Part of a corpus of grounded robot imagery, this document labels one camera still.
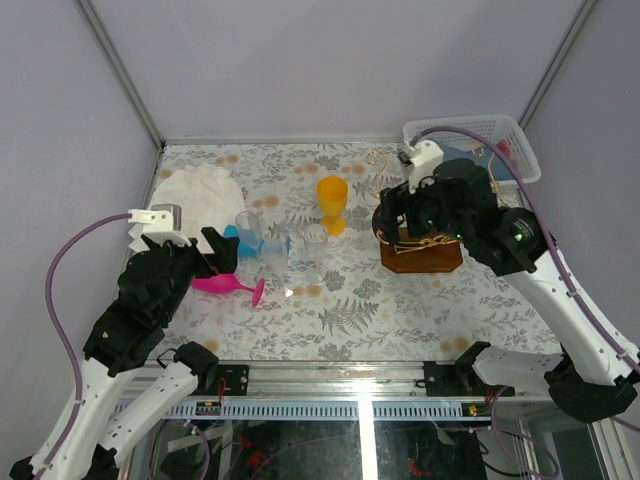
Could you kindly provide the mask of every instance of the yellow goblet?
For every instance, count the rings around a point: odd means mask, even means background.
[[[340,235],[346,225],[341,214],[347,206],[347,182],[340,177],[324,177],[318,182],[316,191],[318,204],[325,213],[320,223],[327,228],[329,235]]]

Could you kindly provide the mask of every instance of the white cloth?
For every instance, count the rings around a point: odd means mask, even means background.
[[[201,164],[186,166],[163,181],[151,197],[149,205],[173,203],[182,207],[182,232],[198,240],[198,250],[213,253],[200,233],[203,227],[214,227],[220,235],[227,225],[234,225],[238,213],[245,210],[242,190],[226,168]],[[140,238],[142,225],[135,225],[129,235],[134,239],[129,248],[147,250]]]

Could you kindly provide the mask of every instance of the leaf pattern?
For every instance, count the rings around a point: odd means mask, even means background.
[[[221,359],[233,360],[447,360],[461,353],[456,345],[476,340],[518,351],[560,351],[522,296],[464,248],[464,263],[448,275],[395,275],[382,267],[371,233],[379,166],[364,162],[373,148],[389,155],[382,187],[403,182],[398,144],[167,147],[160,169],[175,172],[203,162],[229,169],[247,209],[261,212],[263,230],[289,235],[292,250],[286,274],[267,277],[256,308],[248,292],[189,291],[155,355],[190,340],[209,341]],[[313,262],[301,234],[323,215],[315,185],[327,175],[341,175],[349,183],[347,229],[329,240],[325,284],[310,288],[306,273]],[[163,181],[158,178],[156,185]],[[517,205],[515,195],[503,196]],[[238,278],[255,285],[246,266],[241,259]],[[259,272],[269,275],[265,265]]]

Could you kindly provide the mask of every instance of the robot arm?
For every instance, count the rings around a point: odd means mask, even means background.
[[[381,192],[373,216],[378,239],[402,246],[401,220],[411,238],[436,232],[457,238],[471,257],[503,276],[532,304],[562,344],[562,355],[487,346],[475,356],[477,376],[488,385],[548,391],[560,408],[585,422],[625,411],[637,395],[633,383],[638,375],[579,308],[559,276],[535,215],[524,208],[499,207],[484,168],[463,158],[442,163],[442,151],[431,140],[422,140],[400,160],[415,168],[408,182]],[[638,347],[611,325],[575,279],[574,284],[604,330],[637,362]]]
[[[149,250],[131,257],[118,278],[116,300],[95,322],[85,343],[82,401],[71,396],[42,448],[14,465],[13,479],[111,478],[108,474],[117,473],[122,459],[158,418],[196,387],[206,388],[215,379],[215,355],[195,342],[183,345],[164,375],[109,422],[126,384],[164,337],[163,329],[193,279],[233,273],[237,264],[237,238],[225,239],[213,228],[203,229],[215,253],[201,254],[196,241],[180,232],[178,206],[157,205],[130,213],[131,221],[144,225],[142,238]],[[64,435],[73,409],[77,417]],[[47,462],[61,435],[64,441]]]

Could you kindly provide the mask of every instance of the wooden base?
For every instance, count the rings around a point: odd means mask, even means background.
[[[406,228],[400,229],[400,240],[409,240]],[[462,265],[462,252],[457,242],[407,253],[380,244],[380,261],[395,273],[451,273]]]

